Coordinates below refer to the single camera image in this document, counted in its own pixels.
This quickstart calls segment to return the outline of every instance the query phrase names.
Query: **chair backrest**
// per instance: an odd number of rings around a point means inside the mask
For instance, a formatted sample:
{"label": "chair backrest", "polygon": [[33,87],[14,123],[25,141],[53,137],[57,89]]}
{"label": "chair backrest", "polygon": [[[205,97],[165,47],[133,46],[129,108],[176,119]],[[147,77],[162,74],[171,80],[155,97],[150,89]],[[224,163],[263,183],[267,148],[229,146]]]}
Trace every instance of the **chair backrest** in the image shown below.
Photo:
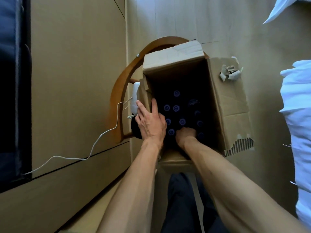
{"label": "chair backrest", "polygon": [[[110,96],[110,113],[109,113],[109,124],[115,125],[117,118],[117,105],[118,103],[124,101],[125,92],[127,89],[128,83],[134,83],[135,80],[131,80],[131,77],[135,70],[137,70],[144,62],[144,57],[146,54],[157,50],[163,50],[172,46],[176,46],[182,43],[186,43],[189,40],[180,38],[180,37],[163,37],[153,42],[149,43],[138,55],[137,57],[123,70],[118,79],[115,82],[115,85],[112,89]],[[124,139],[133,137],[130,134],[124,134],[123,132],[123,122],[122,122],[122,106],[118,107],[118,125],[114,129],[113,136],[116,143],[122,142]]]}

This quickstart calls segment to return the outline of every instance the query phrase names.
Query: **cardboard box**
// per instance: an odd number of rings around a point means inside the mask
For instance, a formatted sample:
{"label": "cardboard box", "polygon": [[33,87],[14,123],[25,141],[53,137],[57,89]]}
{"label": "cardboard box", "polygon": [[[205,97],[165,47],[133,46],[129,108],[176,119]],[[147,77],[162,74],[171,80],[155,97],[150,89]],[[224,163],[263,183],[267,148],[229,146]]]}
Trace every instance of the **cardboard box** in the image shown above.
{"label": "cardboard box", "polygon": [[[208,110],[210,146],[223,156],[254,149],[241,77],[235,80],[229,77],[225,81],[220,77],[228,66],[236,72],[239,70],[236,59],[209,58],[195,40],[147,54],[138,98],[151,111],[151,99],[163,99],[166,86],[173,88],[184,83],[187,90],[200,90],[200,100]],[[159,164],[170,172],[191,171],[192,162],[168,143],[165,141]]]}

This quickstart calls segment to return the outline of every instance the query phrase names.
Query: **leg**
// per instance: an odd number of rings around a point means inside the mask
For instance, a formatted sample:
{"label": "leg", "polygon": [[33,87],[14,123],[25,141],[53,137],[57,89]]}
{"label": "leg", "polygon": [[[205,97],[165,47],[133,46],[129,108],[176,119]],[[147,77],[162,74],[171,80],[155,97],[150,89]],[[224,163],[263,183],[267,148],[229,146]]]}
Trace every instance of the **leg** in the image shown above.
{"label": "leg", "polygon": [[168,206],[161,233],[201,232],[192,186],[184,173],[172,174],[167,196]]}
{"label": "leg", "polygon": [[214,203],[206,191],[200,177],[196,177],[197,187],[200,192],[200,197],[204,206],[203,225],[205,232],[208,233],[229,233],[227,228],[222,223]]}

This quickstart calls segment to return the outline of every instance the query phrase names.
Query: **person's right arm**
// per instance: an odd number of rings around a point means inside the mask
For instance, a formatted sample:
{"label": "person's right arm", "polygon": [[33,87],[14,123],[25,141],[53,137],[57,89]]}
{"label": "person's right arm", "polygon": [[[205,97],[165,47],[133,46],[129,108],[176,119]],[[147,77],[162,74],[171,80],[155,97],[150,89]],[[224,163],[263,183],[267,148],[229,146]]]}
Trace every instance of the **person's right arm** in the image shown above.
{"label": "person's right arm", "polygon": [[237,167],[197,141],[195,135],[194,129],[182,128],[176,133],[176,141],[193,161],[231,232],[309,232]]}

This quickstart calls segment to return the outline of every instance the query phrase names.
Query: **forearm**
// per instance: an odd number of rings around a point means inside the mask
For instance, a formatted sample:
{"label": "forearm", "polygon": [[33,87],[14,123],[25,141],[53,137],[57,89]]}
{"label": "forearm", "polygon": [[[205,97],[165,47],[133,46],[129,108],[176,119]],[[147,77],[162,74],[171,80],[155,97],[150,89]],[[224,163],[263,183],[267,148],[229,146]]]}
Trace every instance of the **forearm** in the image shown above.
{"label": "forearm", "polygon": [[225,225],[232,232],[306,232],[238,168],[195,138],[185,142]]}
{"label": "forearm", "polygon": [[159,146],[145,140],[112,197],[97,233],[148,232]]}

